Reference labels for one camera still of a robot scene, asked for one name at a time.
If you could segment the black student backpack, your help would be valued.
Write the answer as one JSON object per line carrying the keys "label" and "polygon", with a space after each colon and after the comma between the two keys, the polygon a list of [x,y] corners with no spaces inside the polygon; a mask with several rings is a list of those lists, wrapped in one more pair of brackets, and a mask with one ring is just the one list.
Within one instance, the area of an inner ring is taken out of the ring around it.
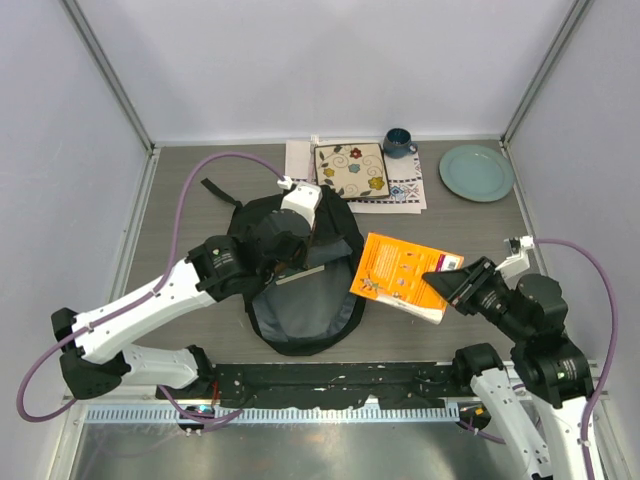
{"label": "black student backpack", "polygon": [[[238,234],[268,213],[282,209],[284,194],[243,204],[209,179],[202,184],[234,207],[224,235]],[[316,209],[305,266],[280,271],[259,293],[240,295],[255,333],[286,356],[310,356],[330,348],[359,325],[364,312],[364,299],[350,292],[364,238],[347,202],[329,187],[320,188],[322,199]],[[324,265],[325,270],[284,285],[275,284],[287,270],[319,265]]]}

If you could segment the orange paperback book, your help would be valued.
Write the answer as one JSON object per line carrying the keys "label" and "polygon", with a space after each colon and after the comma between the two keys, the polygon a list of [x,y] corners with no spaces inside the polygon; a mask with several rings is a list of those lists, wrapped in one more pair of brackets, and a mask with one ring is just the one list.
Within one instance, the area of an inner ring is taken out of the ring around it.
{"label": "orange paperback book", "polygon": [[461,255],[370,233],[350,292],[438,325],[447,303],[423,275],[456,270],[463,262]]}

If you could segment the colourful treehouse storey book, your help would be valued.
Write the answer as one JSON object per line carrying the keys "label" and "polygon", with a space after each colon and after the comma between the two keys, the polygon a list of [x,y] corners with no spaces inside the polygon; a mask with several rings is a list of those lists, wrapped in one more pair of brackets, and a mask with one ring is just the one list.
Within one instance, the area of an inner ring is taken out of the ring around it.
{"label": "colourful treehouse storey book", "polygon": [[287,271],[283,272],[281,275],[278,276],[278,278],[275,280],[275,284],[276,285],[284,285],[286,283],[289,283],[289,282],[292,282],[292,281],[296,281],[296,280],[305,278],[307,276],[320,273],[320,272],[322,272],[324,270],[325,270],[325,266],[324,265],[319,265],[319,266],[316,266],[316,267],[313,267],[313,268],[299,270],[299,271],[287,270]]}

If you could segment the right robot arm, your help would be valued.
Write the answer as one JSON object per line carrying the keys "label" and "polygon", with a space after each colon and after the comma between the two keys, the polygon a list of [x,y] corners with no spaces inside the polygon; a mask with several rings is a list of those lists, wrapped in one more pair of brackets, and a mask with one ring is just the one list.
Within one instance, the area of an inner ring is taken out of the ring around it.
{"label": "right robot arm", "polygon": [[483,257],[458,270],[429,272],[424,281],[464,315],[480,314],[514,345],[513,368],[530,394],[543,428],[536,429],[488,343],[456,351],[451,380],[474,394],[516,465],[519,479],[601,479],[589,401],[595,397],[589,363],[566,336],[568,305],[559,283],[537,273],[509,287],[499,268]]}

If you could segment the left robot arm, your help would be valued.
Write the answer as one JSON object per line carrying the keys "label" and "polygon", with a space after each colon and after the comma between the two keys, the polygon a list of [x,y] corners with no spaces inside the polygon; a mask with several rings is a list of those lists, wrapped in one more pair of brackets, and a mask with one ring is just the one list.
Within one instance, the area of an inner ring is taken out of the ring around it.
{"label": "left robot arm", "polygon": [[261,292],[280,271],[304,261],[314,223],[314,215],[275,210],[238,234],[208,238],[168,277],[110,304],[82,313],[54,312],[52,329],[62,344],[59,363],[73,396],[88,400],[122,384],[160,384],[193,399],[205,397],[213,375],[202,350],[145,348],[137,340],[192,311]]}

